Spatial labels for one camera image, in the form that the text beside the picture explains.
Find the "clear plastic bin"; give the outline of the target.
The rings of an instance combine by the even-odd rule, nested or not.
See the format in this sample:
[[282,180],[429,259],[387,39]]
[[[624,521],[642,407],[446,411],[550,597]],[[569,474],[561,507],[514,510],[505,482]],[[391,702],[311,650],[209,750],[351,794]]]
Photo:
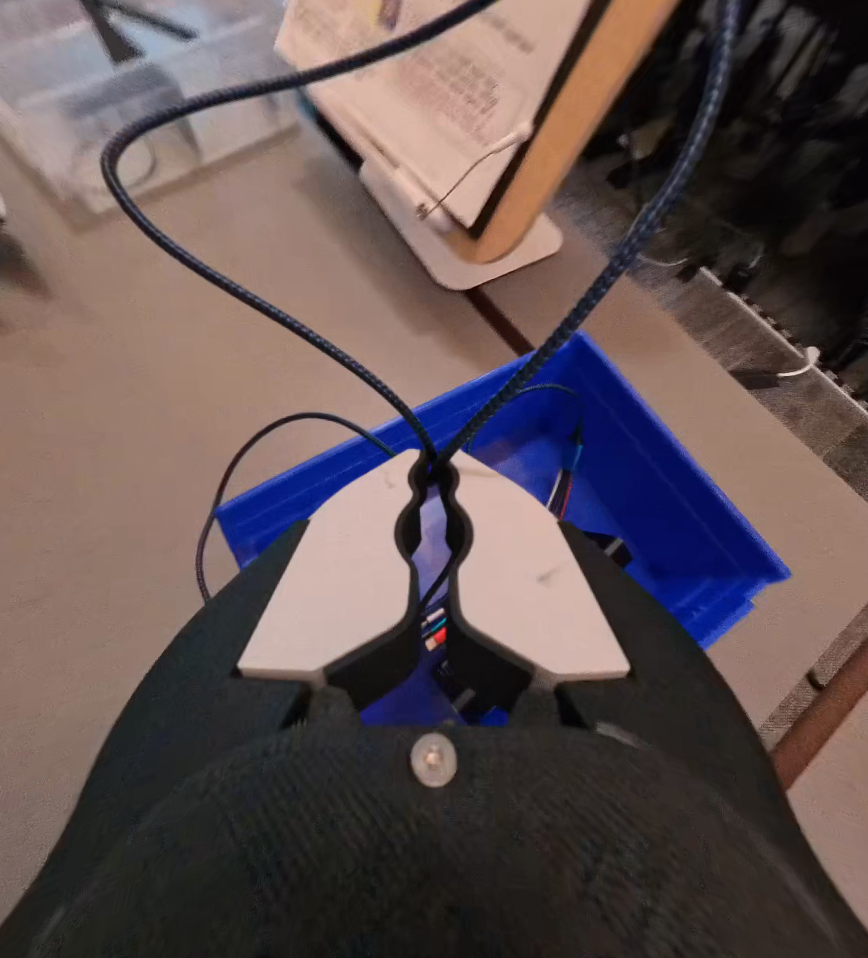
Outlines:
[[154,1],[196,29],[181,43],[117,14],[111,22],[149,56],[114,64],[77,2],[0,2],[0,138],[77,220],[115,201],[101,153],[122,128],[185,99],[278,76],[284,2]]

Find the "printed instruction sheet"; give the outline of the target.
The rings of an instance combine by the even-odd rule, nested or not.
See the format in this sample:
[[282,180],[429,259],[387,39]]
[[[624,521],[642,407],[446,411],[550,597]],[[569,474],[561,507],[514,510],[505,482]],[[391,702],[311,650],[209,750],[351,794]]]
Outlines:
[[456,222],[472,228],[542,105],[591,8],[585,1],[491,3],[411,51],[311,84]]

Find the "blue plastic bin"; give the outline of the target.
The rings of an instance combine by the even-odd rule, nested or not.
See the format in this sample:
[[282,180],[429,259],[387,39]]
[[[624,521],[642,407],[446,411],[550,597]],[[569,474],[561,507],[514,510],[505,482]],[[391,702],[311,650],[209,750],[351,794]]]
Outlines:
[[[276,585],[301,523],[345,485],[408,450],[419,451],[419,442],[397,419],[219,506],[215,515],[238,566],[275,545],[284,561]],[[521,485],[563,523],[622,540],[632,558],[622,576],[643,586],[678,622],[674,632],[685,631],[700,648],[745,616],[766,585],[790,575],[583,333],[458,452]],[[442,633],[434,631],[435,613],[427,609],[449,553],[440,482],[425,480],[421,540],[413,554],[421,590],[420,658],[408,679],[364,708],[377,722],[433,723],[446,718],[448,701],[455,701],[435,677]],[[621,639],[619,616],[608,612],[607,588],[593,583],[600,558],[588,560],[589,581],[632,677],[639,671],[632,640]]]

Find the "instruction sheet on stand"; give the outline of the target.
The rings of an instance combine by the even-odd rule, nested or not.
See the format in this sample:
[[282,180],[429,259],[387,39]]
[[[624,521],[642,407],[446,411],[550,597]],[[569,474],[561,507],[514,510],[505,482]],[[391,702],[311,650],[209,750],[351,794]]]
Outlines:
[[585,2],[591,2],[588,16],[541,107],[534,133],[515,150],[472,228],[454,221],[444,198],[430,198],[344,117],[320,111],[308,97],[308,87],[318,82],[305,86],[317,120],[356,154],[365,190],[445,289],[472,289],[560,249],[562,235],[546,208],[679,5]]

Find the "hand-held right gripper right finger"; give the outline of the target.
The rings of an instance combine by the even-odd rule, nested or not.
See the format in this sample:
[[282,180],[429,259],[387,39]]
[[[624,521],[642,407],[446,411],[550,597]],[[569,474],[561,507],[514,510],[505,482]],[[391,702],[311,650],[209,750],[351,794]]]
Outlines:
[[626,678],[632,665],[565,525],[521,485],[465,452],[441,474],[444,568],[435,613],[441,688],[479,712],[528,690]]

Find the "grey desk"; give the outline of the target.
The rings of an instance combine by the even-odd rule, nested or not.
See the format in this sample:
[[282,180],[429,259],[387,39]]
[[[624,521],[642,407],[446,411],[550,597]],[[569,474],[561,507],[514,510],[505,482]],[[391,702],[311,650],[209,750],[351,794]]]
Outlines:
[[[136,685],[201,608],[196,539],[261,425],[391,411],[171,262],[120,216],[74,226],[0,143],[35,268],[0,284],[0,924],[55,844]],[[308,126],[147,204],[410,405],[513,349],[440,289]],[[585,330],[791,571],[710,656],[756,725],[868,604],[868,503],[622,279]]]

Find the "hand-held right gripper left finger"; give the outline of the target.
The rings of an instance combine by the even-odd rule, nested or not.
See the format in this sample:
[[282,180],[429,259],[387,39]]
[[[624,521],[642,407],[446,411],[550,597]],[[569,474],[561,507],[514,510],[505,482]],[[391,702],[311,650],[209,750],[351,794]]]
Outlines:
[[427,461],[386,459],[301,523],[236,669],[245,678],[344,691],[358,710],[410,677],[422,646],[421,540]]

